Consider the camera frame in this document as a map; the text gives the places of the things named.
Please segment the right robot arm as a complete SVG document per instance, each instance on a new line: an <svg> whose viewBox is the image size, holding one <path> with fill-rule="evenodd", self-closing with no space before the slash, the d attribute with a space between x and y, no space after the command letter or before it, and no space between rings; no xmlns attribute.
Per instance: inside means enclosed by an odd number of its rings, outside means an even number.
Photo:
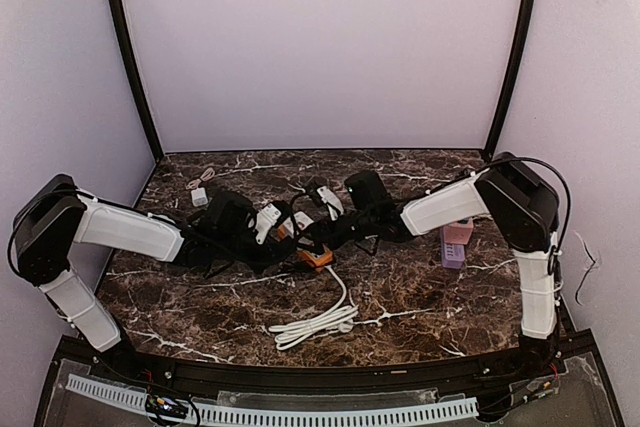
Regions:
<svg viewBox="0 0 640 427"><path fill-rule="evenodd" d="M548 341L556 330L561 290L559 257L568 227L569 198L539 176L541 160L501 153L476 172L469 171L421 196L396 199L374 171L349 177L345 187L353 210L339 214L327 207L327 218L300 231L313 249L337 249L348 242L376 237L403 243L467 218L488 215L511 249L519 271L522 296L521 334Z"/></svg>

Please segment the orange power strip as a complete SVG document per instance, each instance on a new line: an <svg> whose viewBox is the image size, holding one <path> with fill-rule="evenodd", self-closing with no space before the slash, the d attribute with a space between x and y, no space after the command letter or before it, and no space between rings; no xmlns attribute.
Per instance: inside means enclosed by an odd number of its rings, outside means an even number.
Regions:
<svg viewBox="0 0 640 427"><path fill-rule="evenodd" d="M317 272L321 272L327 265L334 261L334 253L332 250L326 246L323 246L322 250L319 250L311 240L304 237L298 240L296 255L299 262Z"/></svg>

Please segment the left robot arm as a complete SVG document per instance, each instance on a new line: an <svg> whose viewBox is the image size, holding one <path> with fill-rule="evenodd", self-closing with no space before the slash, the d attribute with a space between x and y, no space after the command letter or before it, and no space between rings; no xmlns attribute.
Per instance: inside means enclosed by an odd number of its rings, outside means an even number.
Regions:
<svg viewBox="0 0 640 427"><path fill-rule="evenodd" d="M103 353L125 344L125 334L72 266L73 245L104 246L188 268L242 262L261 272L293 254L296 237L270 235L291 215L286 202L256 210L242 195L224 191L208 208L177 220L101 199L58 174L15 216L7 261Z"/></svg>

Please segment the white USB charger with cable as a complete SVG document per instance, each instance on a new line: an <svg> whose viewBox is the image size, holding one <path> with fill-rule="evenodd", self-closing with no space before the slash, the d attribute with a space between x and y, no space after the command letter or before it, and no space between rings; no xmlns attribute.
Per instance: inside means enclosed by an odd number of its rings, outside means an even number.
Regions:
<svg viewBox="0 0 640 427"><path fill-rule="evenodd" d="M207 167L197 178L186 184L186 189L190 192L191 202L194 207L203 207L208 203L205 184L212 180L215 174L213 167Z"/></svg>

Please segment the white cube adapter with sticker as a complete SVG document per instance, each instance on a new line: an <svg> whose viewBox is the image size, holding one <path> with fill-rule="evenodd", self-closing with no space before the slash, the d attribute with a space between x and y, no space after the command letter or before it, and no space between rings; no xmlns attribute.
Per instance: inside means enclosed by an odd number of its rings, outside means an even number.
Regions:
<svg viewBox="0 0 640 427"><path fill-rule="evenodd" d="M294 225L292 232L294 235L301 235L308 227L314 223L314 220L302 211L294 214Z"/></svg>

